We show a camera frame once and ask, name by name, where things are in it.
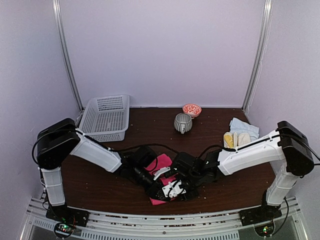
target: white plastic basket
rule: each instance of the white plastic basket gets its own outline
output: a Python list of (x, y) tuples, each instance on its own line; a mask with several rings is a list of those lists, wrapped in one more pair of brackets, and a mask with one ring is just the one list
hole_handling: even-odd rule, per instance
[(128, 95), (92, 98), (79, 129), (99, 142), (122, 141), (129, 127), (129, 108)]

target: lavender wall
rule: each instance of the lavender wall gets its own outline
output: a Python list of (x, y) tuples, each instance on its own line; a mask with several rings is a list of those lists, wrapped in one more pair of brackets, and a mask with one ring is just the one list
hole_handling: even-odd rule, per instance
[(0, 239), (17, 239), (42, 190), (31, 159), (38, 132), (76, 117), (52, 1), (0, 0)]
[(264, 0), (68, 0), (61, 12), (83, 104), (240, 107)]
[[(287, 120), (320, 154), (320, 1), (277, 0), (261, 75), (247, 114), (266, 134)], [(277, 171), (278, 164), (273, 165)], [(299, 180), (297, 197), (312, 239), (319, 239), (320, 169)]]

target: striped mug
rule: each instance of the striped mug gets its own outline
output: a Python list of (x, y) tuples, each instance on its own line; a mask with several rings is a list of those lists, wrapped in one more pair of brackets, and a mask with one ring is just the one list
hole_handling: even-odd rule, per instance
[(192, 118), (189, 114), (179, 113), (174, 119), (174, 128), (181, 134), (184, 134), (192, 128)]

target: small bowl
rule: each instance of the small bowl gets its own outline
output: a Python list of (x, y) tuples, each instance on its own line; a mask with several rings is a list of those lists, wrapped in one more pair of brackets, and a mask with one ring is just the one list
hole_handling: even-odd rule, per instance
[(198, 117), (202, 111), (201, 107), (197, 104), (189, 103), (182, 107), (185, 114), (189, 114), (193, 119)]

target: dark wooden tabletop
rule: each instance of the dark wooden tabletop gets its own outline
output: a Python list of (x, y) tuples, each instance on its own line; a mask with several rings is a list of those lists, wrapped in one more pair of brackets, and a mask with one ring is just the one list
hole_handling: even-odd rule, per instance
[[(204, 108), (184, 135), (174, 129), (181, 108), (132, 108), (124, 141), (106, 146), (122, 149), (140, 144), (165, 144), (178, 151), (198, 156), (207, 146), (223, 144), (233, 117), (247, 121), (240, 109)], [(159, 155), (174, 153), (152, 147)], [(263, 192), (275, 175), (269, 163), (224, 176), (217, 183), (199, 187), (200, 196), (189, 201), (172, 201), (153, 206), (144, 189), (127, 179), (106, 172), (101, 167), (78, 157), (69, 156), (62, 164), (62, 177), (67, 204), (89, 210), (146, 215), (194, 214), (252, 207), (261, 203)]]

